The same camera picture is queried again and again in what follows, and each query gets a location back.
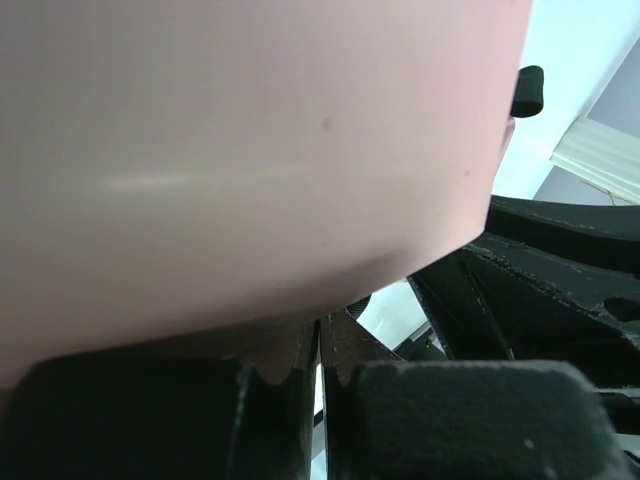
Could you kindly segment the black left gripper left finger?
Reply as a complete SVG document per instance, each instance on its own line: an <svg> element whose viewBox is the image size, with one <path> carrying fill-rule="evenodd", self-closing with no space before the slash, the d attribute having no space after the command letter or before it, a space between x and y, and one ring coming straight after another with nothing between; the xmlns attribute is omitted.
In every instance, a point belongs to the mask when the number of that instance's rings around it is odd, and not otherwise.
<svg viewBox="0 0 640 480"><path fill-rule="evenodd" d="M318 328L201 332L35 366L1 422L5 479L306 479Z"/></svg>

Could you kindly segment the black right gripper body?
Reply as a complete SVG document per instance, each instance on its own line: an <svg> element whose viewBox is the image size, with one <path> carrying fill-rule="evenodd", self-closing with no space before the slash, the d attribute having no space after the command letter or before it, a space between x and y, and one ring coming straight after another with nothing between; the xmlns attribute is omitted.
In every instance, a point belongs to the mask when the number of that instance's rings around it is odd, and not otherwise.
<svg viewBox="0 0 640 480"><path fill-rule="evenodd" d="M639 210L494 197L485 231L409 279L452 360L554 360L639 430Z"/></svg>

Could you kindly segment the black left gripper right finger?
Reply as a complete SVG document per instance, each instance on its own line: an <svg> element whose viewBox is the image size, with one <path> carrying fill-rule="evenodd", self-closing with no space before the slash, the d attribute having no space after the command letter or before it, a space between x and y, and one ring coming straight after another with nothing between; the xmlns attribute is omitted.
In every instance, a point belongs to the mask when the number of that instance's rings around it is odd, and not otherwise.
<svg viewBox="0 0 640 480"><path fill-rule="evenodd" d="M594 388L554 361L406 362L345 314L321 320L332 479L621 479Z"/></svg>

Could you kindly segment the pink wrapping paper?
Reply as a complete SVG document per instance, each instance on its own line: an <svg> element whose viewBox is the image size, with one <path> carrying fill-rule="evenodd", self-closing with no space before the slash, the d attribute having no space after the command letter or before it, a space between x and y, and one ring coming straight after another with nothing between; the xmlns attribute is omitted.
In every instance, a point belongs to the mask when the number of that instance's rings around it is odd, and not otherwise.
<svg viewBox="0 0 640 480"><path fill-rule="evenodd" d="M1 384L261 339L485 227L527 1L5 1Z"/></svg>

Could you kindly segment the black printed ribbon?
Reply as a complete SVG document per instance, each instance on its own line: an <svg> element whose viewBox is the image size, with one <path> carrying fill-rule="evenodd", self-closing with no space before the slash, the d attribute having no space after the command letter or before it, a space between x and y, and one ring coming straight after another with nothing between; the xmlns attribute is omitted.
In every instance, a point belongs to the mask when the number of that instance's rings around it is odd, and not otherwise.
<svg viewBox="0 0 640 480"><path fill-rule="evenodd" d="M544 107L544 70L537 65L521 68L511 103L510 116L530 118Z"/></svg>

